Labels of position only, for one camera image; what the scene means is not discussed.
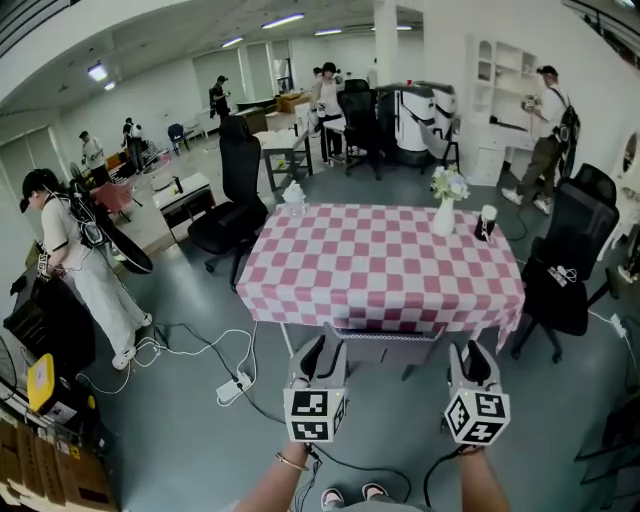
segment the black office chair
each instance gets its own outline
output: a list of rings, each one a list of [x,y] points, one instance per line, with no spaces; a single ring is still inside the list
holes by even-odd
[[[189,226],[189,237],[201,249],[215,254],[205,262],[213,273],[220,258],[234,251],[229,283],[236,289],[236,274],[242,256],[258,239],[267,208],[258,197],[260,141],[251,135],[247,121],[229,116],[220,126],[222,186],[228,202],[197,219]]]
[[[180,143],[184,144],[184,147],[187,148],[187,151],[191,152],[189,149],[189,142],[184,136],[184,126],[181,124],[172,124],[167,128],[167,135],[169,135],[169,139],[171,139],[171,144],[173,144],[173,151],[177,156],[180,156]]]
[[[345,90],[338,93],[338,104],[346,121],[344,136],[347,141],[347,176],[351,175],[351,169],[354,167],[349,165],[349,162],[352,156],[351,148],[355,147],[367,152],[366,158],[359,158],[355,165],[369,163],[376,174],[376,180],[380,181],[380,152],[384,150],[384,137],[376,118],[376,91],[369,88],[366,80],[347,80]]]
[[[540,324],[555,348],[553,362],[559,363],[562,347],[554,331],[583,336],[589,323],[589,308],[607,292],[618,298],[616,283],[608,269],[606,282],[591,298],[587,298],[585,286],[598,253],[620,216],[615,201],[611,204],[607,180],[608,176],[591,168],[576,179],[562,179],[558,183],[549,231],[544,239],[534,240],[522,273],[524,312],[532,317],[532,322],[511,350],[514,359],[519,359],[522,347]],[[575,271],[575,282],[567,280],[564,287],[558,284],[549,268],[559,265]]]

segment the ceiling light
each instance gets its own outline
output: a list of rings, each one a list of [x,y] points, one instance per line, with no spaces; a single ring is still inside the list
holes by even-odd
[[[314,35],[316,36],[328,36],[329,34],[339,34],[342,32],[342,29],[332,28],[329,30],[318,30]]]
[[[107,78],[107,72],[105,71],[102,64],[96,64],[92,68],[89,68],[88,73],[89,73],[89,76],[93,78],[96,82],[99,82],[100,80],[104,80],[105,78]]]
[[[265,23],[264,25],[262,25],[262,28],[273,28],[285,23],[289,23],[290,21],[300,20],[302,18],[304,18],[304,14],[292,14],[291,16],[287,16],[286,18],[272,21],[271,23]]]
[[[222,45],[223,48],[226,48],[227,46],[231,46],[232,44],[236,44],[239,43],[240,41],[242,41],[242,37],[236,37],[235,39],[232,39],[231,41],[227,41],[226,43],[224,43]]]
[[[396,30],[413,30],[413,27],[410,27],[409,25],[398,25],[396,27]]]

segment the gray floor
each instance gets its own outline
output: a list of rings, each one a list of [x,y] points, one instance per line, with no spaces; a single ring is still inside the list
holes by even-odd
[[[303,187],[311,202],[435,206],[429,175],[388,168],[384,180],[376,182],[366,166],[355,169],[352,177],[339,168],[327,168],[305,180]],[[510,182],[510,175],[503,180]],[[486,203],[498,207],[498,223],[507,236],[522,233],[515,206],[499,197],[497,188],[474,188],[471,197],[457,207],[479,209]],[[531,237],[543,234],[548,223],[533,207],[524,210],[523,220],[529,236],[513,244],[520,259],[527,257]],[[617,264],[624,249],[610,253],[603,263]],[[230,262],[211,276],[203,267],[205,259],[187,240],[157,257],[153,274],[128,276],[126,283],[158,321],[190,323],[210,340],[230,328],[251,331],[249,312],[227,284]],[[603,277],[604,265],[599,264],[589,289],[595,290]],[[635,298],[626,287],[619,302],[607,296],[593,310],[606,317],[615,311],[632,314]],[[296,346],[315,332],[290,328]],[[583,338],[560,338],[565,356],[559,365],[551,362],[551,345],[540,330],[534,331],[519,361],[509,357],[511,342],[498,356],[503,386],[511,395],[513,420],[488,456],[514,511],[597,510],[594,495],[602,488],[580,487],[586,466],[573,459],[586,432],[606,416],[622,390],[626,346],[610,325],[595,317],[590,318]],[[463,334],[448,337],[430,363],[406,382],[400,380],[400,367],[360,366],[349,382],[350,407],[337,441],[328,448],[331,454],[351,464],[404,471],[413,484],[409,502],[424,503],[425,471],[454,448],[448,436],[439,434],[440,413],[448,402],[444,347],[450,340],[464,339]],[[230,365],[244,355],[245,340],[231,334],[219,345]],[[496,331],[485,331],[480,341],[493,349]],[[192,351],[202,347],[180,329],[173,330],[171,344]],[[260,324],[256,351],[259,376],[250,394],[262,408],[282,416],[288,357],[278,326]],[[110,348],[104,339],[98,340],[98,352],[99,361],[91,369],[96,384],[119,387],[124,375],[110,368]],[[140,359],[151,356],[143,353]],[[104,421],[118,435],[110,466],[124,509],[223,510],[240,499],[271,464],[287,438],[285,429],[259,416],[244,399],[220,408],[215,390],[227,380],[211,351],[199,357],[163,354],[150,368],[135,367],[119,395],[99,397]],[[319,511],[319,495],[327,486],[338,485],[347,501],[353,502],[362,484],[370,480],[388,486],[393,496],[406,493],[405,484],[393,475],[363,473],[326,461],[305,510]],[[430,491],[438,511],[461,509],[455,462],[438,469]]]

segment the railing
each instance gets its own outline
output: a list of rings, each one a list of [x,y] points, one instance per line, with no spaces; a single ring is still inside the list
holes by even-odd
[[[580,14],[604,40],[629,64],[640,69],[640,32],[623,21],[579,0],[562,0]]]
[[[0,58],[49,18],[79,0],[13,0],[0,12]]]

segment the foot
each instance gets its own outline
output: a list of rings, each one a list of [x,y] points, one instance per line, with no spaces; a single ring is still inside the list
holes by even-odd
[[[116,354],[111,364],[116,370],[124,370],[131,360],[136,356],[136,348],[131,347],[120,354]]]
[[[142,329],[143,327],[149,327],[153,323],[153,315],[151,313],[144,314],[144,320],[140,324],[138,329]]]
[[[344,498],[338,489],[327,489],[320,497],[322,512],[329,512],[334,508],[344,508]]]
[[[518,194],[515,189],[503,188],[502,195],[513,204],[517,204],[518,206],[522,204],[522,196]]]
[[[551,198],[540,196],[533,202],[533,204],[545,215],[549,215],[551,213]]]
[[[362,487],[362,496],[366,501],[369,501],[374,496],[377,496],[380,494],[382,496],[389,496],[389,493],[387,492],[387,490],[381,485],[369,483],[369,484],[365,484]]]
[[[631,273],[622,265],[618,265],[618,274],[620,274],[620,276],[622,276],[622,279],[624,279],[629,284],[633,284],[636,280],[635,276],[632,276]]]

